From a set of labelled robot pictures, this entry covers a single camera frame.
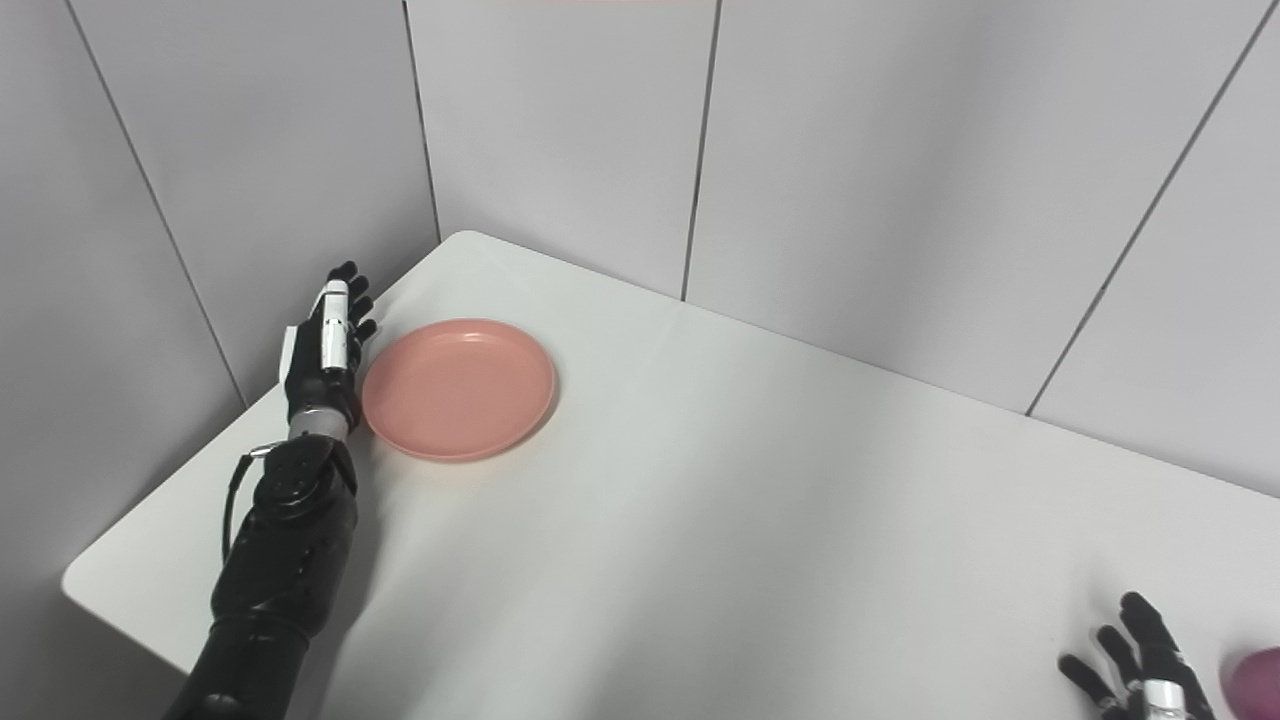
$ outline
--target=robotic hand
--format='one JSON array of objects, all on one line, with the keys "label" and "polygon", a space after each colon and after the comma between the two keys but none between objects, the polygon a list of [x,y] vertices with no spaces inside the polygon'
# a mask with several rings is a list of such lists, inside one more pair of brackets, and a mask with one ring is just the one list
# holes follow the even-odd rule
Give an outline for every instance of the robotic hand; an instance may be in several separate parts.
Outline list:
[{"label": "robotic hand", "polygon": [[[223,570],[214,624],[164,720],[279,720],[307,647],[329,618],[356,528],[356,474],[347,434],[360,424],[355,372],[376,331],[355,263],[329,273],[297,328],[284,379],[288,439],[243,457],[224,515]],[[255,457],[265,456],[236,542],[232,502]]]},{"label": "robotic hand", "polygon": [[1142,659],[1120,630],[1103,625],[1097,638],[1102,650],[1115,662],[1128,697],[1120,700],[1098,674],[1074,655],[1064,655],[1057,667],[1075,687],[1084,691],[1098,708],[1102,720],[1213,720],[1204,689],[1196,673],[1183,662],[1160,612],[1135,592],[1120,600],[1120,621],[1138,643]]}]

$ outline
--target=white table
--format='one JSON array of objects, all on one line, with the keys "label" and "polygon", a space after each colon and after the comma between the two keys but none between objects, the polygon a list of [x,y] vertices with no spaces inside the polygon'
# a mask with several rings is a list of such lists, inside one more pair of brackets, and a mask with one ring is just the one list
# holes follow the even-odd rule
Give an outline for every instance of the white table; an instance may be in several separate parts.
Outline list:
[{"label": "white table", "polygon": [[[357,550],[300,716],[326,687],[332,719],[1076,720],[1055,657],[1130,588],[1215,701],[1221,657],[1280,644],[1268,497],[477,233],[379,313],[370,356],[445,318],[513,323],[561,395],[480,462],[357,434]],[[276,388],[67,594],[189,669],[228,474],[284,429]]]}]

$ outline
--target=white wall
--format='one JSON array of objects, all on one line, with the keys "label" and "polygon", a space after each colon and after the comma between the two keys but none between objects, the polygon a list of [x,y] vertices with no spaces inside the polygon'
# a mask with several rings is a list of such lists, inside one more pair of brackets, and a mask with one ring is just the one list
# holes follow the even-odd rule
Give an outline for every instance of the white wall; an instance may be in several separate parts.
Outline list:
[{"label": "white wall", "polygon": [[1036,410],[1280,496],[1280,23],[1188,154]]},{"label": "white wall", "polygon": [[398,0],[72,0],[248,400],[349,255],[438,242]]},{"label": "white wall", "polygon": [[438,242],[399,3],[74,10],[83,38],[63,3],[0,0],[0,707],[18,720],[159,716],[180,678],[63,598],[61,570],[273,382],[324,270],[353,258],[376,291]]},{"label": "white wall", "polygon": [[1266,0],[733,0],[689,300],[1024,411]]},{"label": "white wall", "polygon": [[678,296],[714,0],[411,0],[440,229]]},{"label": "white wall", "polygon": [[0,714],[156,716],[58,578],[242,406],[63,4],[0,0]]}]

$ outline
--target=pink plate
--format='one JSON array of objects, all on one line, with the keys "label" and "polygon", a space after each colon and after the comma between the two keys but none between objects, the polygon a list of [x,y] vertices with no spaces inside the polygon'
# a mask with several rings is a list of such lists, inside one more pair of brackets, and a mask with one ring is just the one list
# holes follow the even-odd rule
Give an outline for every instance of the pink plate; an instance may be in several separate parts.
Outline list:
[{"label": "pink plate", "polygon": [[444,320],[397,340],[365,378],[369,427],[428,460],[479,460],[516,445],[556,393],[538,341],[494,320]]}]

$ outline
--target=panel seam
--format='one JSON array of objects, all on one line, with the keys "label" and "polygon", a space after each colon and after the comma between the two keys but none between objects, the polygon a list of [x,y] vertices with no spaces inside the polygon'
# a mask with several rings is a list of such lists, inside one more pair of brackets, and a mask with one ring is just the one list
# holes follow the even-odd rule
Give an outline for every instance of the panel seam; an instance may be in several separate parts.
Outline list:
[{"label": "panel seam", "polygon": [[1085,307],[1084,315],[1080,318],[1080,322],[1075,325],[1075,329],[1068,338],[1066,346],[1062,347],[1062,352],[1060,352],[1057,360],[1053,361],[1053,366],[1050,368],[1048,375],[1044,377],[1044,382],[1041,383],[1039,389],[1036,392],[1036,397],[1032,398],[1032,404],[1027,407],[1027,413],[1024,413],[1024,415],[1027,415],[1028,418],[1033,413],[1036,413],[1036,407],[1039,405],[1041,398],[1044,397],[1044,391],[1048,389],[1050,383],[1053,382],[1053,378],[1057,375],[1059,369],[1061,369],[1062,363],[1066,360],[1066,356],[1071,352],[1071,348],[1075,347],[1075,342],[1076,340],[1079,340],[1080,333],[1084,332],[1084,327],[1093,318],[1094,310],[1098,309],[1098,305],[1102,302],[1102,297],[1107,293],[1107,290],[1111,287],[1111,282],[1115,281],[1116,274],[1120,272],[1120,265],[1123,265],[1124,261],[1129,258],[1129,251],[1133,250],[1134,243],[1138,241],[1138,236],[1142,234],[1143,229],[1146,229],[1147,222],[1151,220],[1152,214],[1156,211],[1156,206],[1160,205],[1160,201],[1164,199],[1165,191],[1169,190],[1169,186],[1172,183],[1174,177],[1178,174],[1178,170],[1181,169],[1183,163],[1187,160],[1187,156],[1192,151],[1192,147],[1196,145],[1196,141],[1199,140],[1199,136],[1204,131],[1204,127],[1208,124],[1210,118],[1212,118],[1213,111],[1217,110],[1219,102],[1222,101],[1222,97],[1226,95],[1228,88],[1235,79],[1235,74],[1240,70],[1240,67],[1244,65],[1244,60],[1249,56],[1249,51],[1253,50],[1253,45],[1262,35],[1262,31],[1267,27],[1267,22],[1271,19],[1271,15],[1275,13],[1277,5],[1280,5],[1280,0],[1272,0],[1271,4],[1267,6],[1266,12],[1262,14],[1262,20],[1260,20],[1257,27],[1253,28],[1253,33],[1249,36],[1249,40],[1244,44],[1244,49],[1240,51],[1239,56],[1236,56],[1235,63],[1231,65],[1231,69],[1228,70],[1226,78],[1222,81],[1222,85],[1219,86],[1217,92],[1215,92],[1212,100],[1210,100],[1208,108],[1204,109],[1204,113],[1201,115],[1199,122],[1196,123],[1196,128],[1192,131],[1192,135],[1187,140],[1185,145],[1183,145],[1181,152],[1178,154],[1178,159],[1174,160],[1174,164],[1169,169],[1169,173],[1165,176],[1164,182],[1161,182],[1160,187],[1156,190],[1156,195],[1151,199],[1151,202],[1147,205],[1147,210],[1142,214],[1142,218],[1138,220],[1138,225],[1134,228],[1133,234],[1129,236],[1129,240],[1120,250],[1120,255],[1111,265],[1111,270],[1107,273],[1106,278],[1103,278],[1102,286],[1098,287],[1098,291],[1093,295],[1093,300],[1089,301],[1089,306]]},{"label": "panel seam", "polygon": [[209,316],[205,301],[200,297],[200,291],[196,290],[196,281],[191,277],[191,270],[187,268],[187,260],[182,256],[182,250],[178,249],[178,242],[174,240],[169,219],[160,208],[160,199],[156,196],[155,186],[151,184],[151,178],[147,177],[147,170],[142,165],[142,158],[138,155],[138,149],[133,143],[129,128],[124,124],[124,115],[120,114],[120,108],[115,102],[115,96],[111,95],[111,88],[106,85],[106,76],[102,73],[102,67],[97,61],[97,55],[93,54],[93,49],[88,44],[88,36],[84,33],[84,26],[81,24],[79,15],[76,14],[76,8],[72,6],[70,0],[63,0],[63,5],[67,6],[67,12],[72,17],[76,32],[79,35],[81,44],[84,46],[84,53],[88,55],[90,64],[93,67],[93,73],[97,76],[97,82],[102,87],[102,92],[106,95],[106,101],[111,108],[111,113],[115,115],[116,124],[120,127],[120,133],[124,135],[124,142],[129,149],[129,155],[133,158],[133,164],[137,167],[138,174],[142,176],[142,184],[146,187],[147,196],[151,199],[151,205],[155,208],[156,215],[160,218],[160,224],[164,228],[165,237],[169,240],[169,246],[173,249],[173,254],[178,259],[178,266],[182,269],[182,275],[186,278],[187,286],[191,288],[191,295],[196,300],[196,307],[200,309],[200,315],[205,319],[205,327],[209,329],[209,336],[214,341],[214,347],[218,348],[218,357],[223,363],[223,369],[227,370],[227,377],[232,382],[232,388],[236,389],[236,397],[241,401],[241,406],[248,410],[248,400],[244,397],[244,392],[236,380],[236,373],[232,370],[230,361],[227,359],[227,351],[223,348],[223,343],[218,338],[218,331],[214,329],[214,322]]},{"label": "panel seam", "polygon": [[426,114],[422,111],[422,86],[417,79],[417,53],[413,50],[413,28],[408,20],[408,0],[402,0],[404,10],[404,38],[408,42],[408,67],[413,72],[413,101],[417,104],[417,129],[422,133],[422,161],[426,163],[426,192],[431,197],[431,220],[435,223],[435,246],[444,242],[440,234],[440,209],[435,200],[435,176],[431,170],[431,150],[426,143]]},{"label": "panel seam", "polygon": [[712,46],[707,58],[707,90],[703,96],[703,122],[698,133],[698,163],[694,167],[694,201],[689,209],[689,238],[685,242],[685,270],[680,281],[680,301],[689,301],[689,270],[694,260],[694,228],[698,224],[698,200],[703,188],[703,156],[707,151],[707,120],[712,109],[712,82],[716,78],[716,50],[719,46],[721,9],[724,0],[716,0],[716,17],[712,19]]}]

